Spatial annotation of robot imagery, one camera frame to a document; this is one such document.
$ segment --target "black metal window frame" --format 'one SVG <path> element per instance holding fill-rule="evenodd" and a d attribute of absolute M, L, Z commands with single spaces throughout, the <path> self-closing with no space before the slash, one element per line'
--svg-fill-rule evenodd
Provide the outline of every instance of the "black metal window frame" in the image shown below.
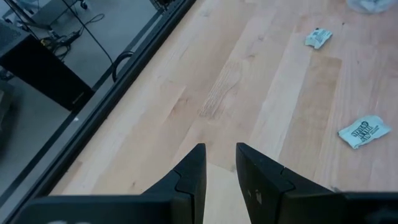
<path fill-rule="evenodd" d="M 18 206 L 6 218 L 6 223 L 13 223 L 29 200 L 46 196 L 51 192 L 195 1 L 175 0 L 167 6 L 160 21 L 119 72 L 116 83 L 24 195 Z"/>

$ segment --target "hardwood floor plank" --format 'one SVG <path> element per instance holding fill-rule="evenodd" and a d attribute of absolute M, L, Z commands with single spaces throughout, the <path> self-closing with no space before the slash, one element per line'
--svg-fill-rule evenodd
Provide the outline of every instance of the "hardwood floor plank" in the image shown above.
<path fill-rule="evenodd" d="M 331 105 L 341 59 L 313 53 L 279 161 L 300 175 L 313 179 Z"/>
<path fill-rule="evenodd" d="M 203 223 L 250 224 L 241 189 L 236 184 L 238 176 L 209 163 L 207 171 L 209 174 Z"/>
<path fill-rule="evenodd" d="M 276 161 L 310 63 L 312 50 L 302 44 L 303 37 L 291 36 L 249 140 L 251 146 Z"/>
<path fill-rule="evenodd" d="M 249 142 L 257 118 L 259 117 L 262 103 L 268 98 L 267 93 L 272 88 L 272 80 L 277 75 L 278 68 L 284 55 L 287 43 L 294 31 L 295 25 L 290 21 L 299 17 L 295 11 L 287 8 L 270 8 L 275 11 L 267 29 L 257 30 L 259 17 L 255 17 L 248 24 L 248 32 L 253 38 L 247 45 L 246 58 L 243 63 L 243 77 L 239 83 L 234 100 L 226 97 L 231 106 L 224 109 L 221 119 L 225 120 L 223 129 L 214 144 L 209 149 L 209 160 L 220 167 L 235 172 L 235 144 Z"/>

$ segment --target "floor below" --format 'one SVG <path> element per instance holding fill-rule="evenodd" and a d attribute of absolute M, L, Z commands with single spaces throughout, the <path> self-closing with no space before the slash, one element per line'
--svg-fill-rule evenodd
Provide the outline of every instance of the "floor below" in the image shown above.
<path fill-rule="evenodd" d="M 0 3 L 3 13 L 6 7 L 3 7 L 3 2 Z M 46 0 L 41 0 L 40 6 L 45 6 L 45 3 Z M 98 39 L 112 61 L 157 12 L 149 0 L 97 0 L 87 3 L 87 10 L 78 4 L 73 10 L 83 22 L 89 21 L 95 15 L 104 14 L 102 20 L 88 24 L 87 28 Z M 81 24 L 71 12 L 66 12 L 53 23 L 52 27 L 58 34 L 67 35 L 80 29 Z M 46 32 L 34 31 L 39 37 L 48 36 Z M 64 61 L 65 65 L 91 87 L 111 65 L 110 59 L 87 30 L 84 30 L 82 36 L 72 43 L 72 49 Z M 15 77 L 9 83 L 15 87 L 15 97 L 12 108 L 2 124 L 6 132 L 0 136 L 0 195 L 70 114 L 22 80 Z M 73 121 L 73 126 L 77 127 L 84 121 L 112 84 L 113 81 L 109 77 L 86 105 L 84 109 L 86 112 Z M 75 130 L 67 129 L 66 132 L 69 133 L 66 135 L 71 136 Z M 61 150 L 62 143 L 66 141 L 67 139 L 58 143 L 58 150 Z"/>
<path fill-rule="evenodd" d="M 397 190 L 397 17 L 345 0 L 197 0 L 53 194 L 141 194 L 199 142 L 204 223 L 250 223 L 237 142 L 329 189 Z M 319 50 L 304 44 L 317 27 L 333 32 Z M 337 132 L 369 114 L 392 131 L 354 150 Z"/>

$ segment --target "wooden floor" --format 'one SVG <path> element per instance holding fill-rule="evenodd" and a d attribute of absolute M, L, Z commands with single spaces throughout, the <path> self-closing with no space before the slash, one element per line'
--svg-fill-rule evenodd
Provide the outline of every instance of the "wooden floor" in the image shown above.
<path fill-rule="evenodd" d="M 235 166 L 246 142 L 328 188 L 398 189 L 398 6 L 344 0 L 197 0 L 54 188 L 139 194 L 206 143 L 205 223 L 248 223 Z M 333 32 L 320 50 L 314 28 Z M 352 150 L 337 131 L 393 130 Z"/>

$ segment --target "trash on floor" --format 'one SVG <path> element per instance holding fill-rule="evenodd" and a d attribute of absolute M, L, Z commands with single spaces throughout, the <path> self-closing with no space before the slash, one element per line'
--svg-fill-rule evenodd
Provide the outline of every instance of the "trash on floor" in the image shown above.
<path fill-rule="evenodd" d="M 331 37 L 332 34 L 332 32 L 326 29 L 316 28 L 305 38 L 305 45 L 310 45 L 315 49 L 319 49 Z"/>
<path fill-rule="evenodd" d="M 391 8 L 397 0 L 347 0 L 350 8 L 361 13 L 380 13 Z"/>
<path fill-rule="evenodd" d="M 377 139 L 388 132 L 391 128 L 383 123 L 383 120 L 375 115 L 365 116 L 357 119 L 351 126 L 338 132 L 353 149 Z"/>

